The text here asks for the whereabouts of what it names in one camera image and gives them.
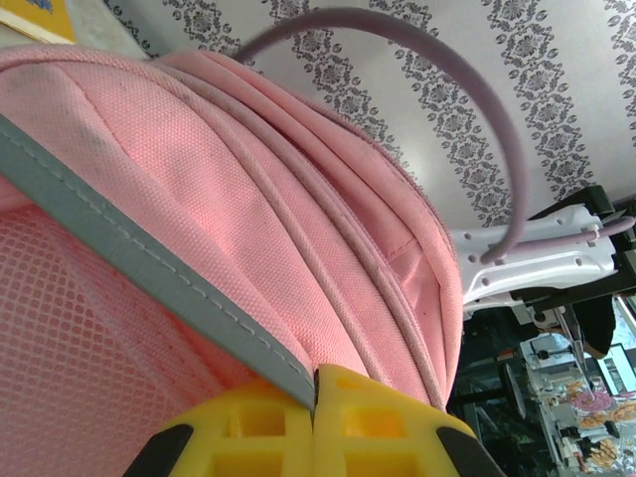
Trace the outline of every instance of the stitching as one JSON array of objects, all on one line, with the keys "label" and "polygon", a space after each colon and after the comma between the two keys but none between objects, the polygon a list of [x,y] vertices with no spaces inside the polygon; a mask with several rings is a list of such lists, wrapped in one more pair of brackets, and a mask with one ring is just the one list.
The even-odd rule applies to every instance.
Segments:
[{"label": "stitching", "polygon": [[405,243],[404,245],[392,251],[389,254],[389,256],[387,256],[387,261],[391,263],[394,260],[394,258],[396,258],[398,255],[400,255],[402,252],[404,252],[407,248],[409,248],[411,245],[413,245],[416,242],[417,244],[419,244],[419,241],[417,241],[417,237],[412,237],[407,243]]},{"label": "stitching", "polygon": [[219,309],[219,311],[221,311],[225,316],[231,318],[236,324],[238,324],[247,333],[249,333],[249,335],[251,335],[252,338],[255,338],[255,340],[257,342],[259,342],[260,344],[265,345],[265,348],[267,350],[272,352],[273,355],[278,357],[283,363],[285,363],[287,366],[289,366],[289,368],[291,368],[294,372],[296,372],[298,375],[300,375],[303,378],[303,380],[305,381],[305,383],[307,383],[309,386],[313,385],[305,376],[303,376],[303,373],[301,372],[301,370],[296,365],[294,365],[293,363],[289,362],[287,360],[287,358],[285,358],[285,356],[282,353],[280,353],[278,350],[276,350],[274,347],[272,347],[272,345],[269,342],[267,342],[267,340],[265,338],[263,338],[262,336],[257,334],[253,328],[251,328],[251,327],[247,326],[245,323],[243,323],[232,312],[230,312],[227,309],[225,309],[221,303],[219,303],[219,302],[215,301],[214,299],[212,299],[201,288],[197,287],[196,285],[193,285],[193,283],[190,281],[190,279],[188,279],[187,276],[183,275],[182,273],[179,273],[174,266],[172,266],[169,263],[167,263],[166,261],[164,261],[159,254],[157,254],[152,249],[148,248],[142,241],[140,241],[138,238],[134,238],[129,231],[127,231],[124,227],[119,225],[115,220],[113,220],[112,218],[107,216],[103,212],[102,209],[100,209],[95,203],[93,203],[81,191],[79,191],[78,189],[73,187],[71,184],[69,184],[61,174],[58,174],[56,171],[52,170],[47,164],[45,164],[42,160],[37,158],[35,156],[35,154],[33,154],[29,150],[27,150],[27,148],[23,144],[15,141],[14,138],[11,137],[10,135],[8,135],[5,131],[0,130],[0,134],[2,134],[4,137],[6,137],[12,144],[14,144],[17,147],[19,147],[20,149],[22,149],[29,157],[34,159],[38,165],[42,166],[47,172],[49,172],[49,174],[51,174],[56,179],[58,179],[62,184],[64,184],[69,190],[71,190],[76,196],[78,196],[84,203],[86,203],[93,211],[98,213],[105,221],[107,221],[109,224],[111,224],[113,227],[115,227],[126,239],[129,239],[135,245],[137,245],[139,248],[141,248],[145,253],[147,253],[149,256],[151,256],[155,260],[159,261],[159,263],[161,263],[163,266],[165,266],[168,270],[170,270],[172,273],[174,273],[177,277],[179,277],[179,279],[181,279],[181,281],[183,281],[186,286],[188,286],[189,288],[192,288],[196,293],[201,295],[206,301],[208,301],[209,303],[214,305],[217,309]]}]

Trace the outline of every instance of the gray binding tape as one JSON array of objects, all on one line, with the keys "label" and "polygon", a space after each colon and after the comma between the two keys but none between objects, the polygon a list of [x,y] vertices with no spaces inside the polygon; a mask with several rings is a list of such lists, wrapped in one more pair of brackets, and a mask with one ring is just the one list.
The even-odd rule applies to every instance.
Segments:
[{"label": "gray binding tape", "polygon": [[0,174],[158,303],[313,410],[313,379],[296,357],[2,114]]}]

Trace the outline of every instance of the pink backpack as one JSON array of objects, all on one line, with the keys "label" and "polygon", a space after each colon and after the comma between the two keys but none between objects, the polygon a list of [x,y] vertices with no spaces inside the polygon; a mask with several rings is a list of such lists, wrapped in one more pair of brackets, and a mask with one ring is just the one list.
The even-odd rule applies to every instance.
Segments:
[{"label": "pink backpack", "polygon": [[3,475],[121,475],[163,421],[255,375],[311,405],[323,363],[444,408],[463,301],[442,221],[364,133],[238,63],[327,26],[400,42],[470,93],[515,167],[513,223],[483,259],[514,243],[518,136],[407,23],[323,10],[234,59],[2,50]]}]

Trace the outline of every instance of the yellow book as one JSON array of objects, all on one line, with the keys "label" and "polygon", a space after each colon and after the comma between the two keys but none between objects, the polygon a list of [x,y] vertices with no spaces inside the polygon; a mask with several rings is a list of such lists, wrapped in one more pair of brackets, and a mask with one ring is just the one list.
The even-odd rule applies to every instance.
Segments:
[{"label": "yellow book", "polygon": [[41,43],[76,42],[65,0],[0,0],[0,22]]}]

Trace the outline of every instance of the carry handle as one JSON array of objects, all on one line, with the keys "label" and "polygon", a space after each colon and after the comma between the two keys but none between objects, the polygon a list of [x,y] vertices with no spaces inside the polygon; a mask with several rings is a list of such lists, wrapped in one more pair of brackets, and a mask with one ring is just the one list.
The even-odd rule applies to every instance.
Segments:
[{"label": "carry handle", "polygon": [[517,129],[493,89],[463,58],[435,37],[403,20],[362,8],[327,8],[287,19],[249,41],[238,50],[234,58],[245,63],[262,50],[291,35],[321,28],[350,28],[399,43],[444,70],[475,101],[493,128],[503,150],[513,199],[512,219],[506,234],[481,256],[481,262],[490,263],[506,255],[519,241],[524,230],[528,205],[528,174]]}]

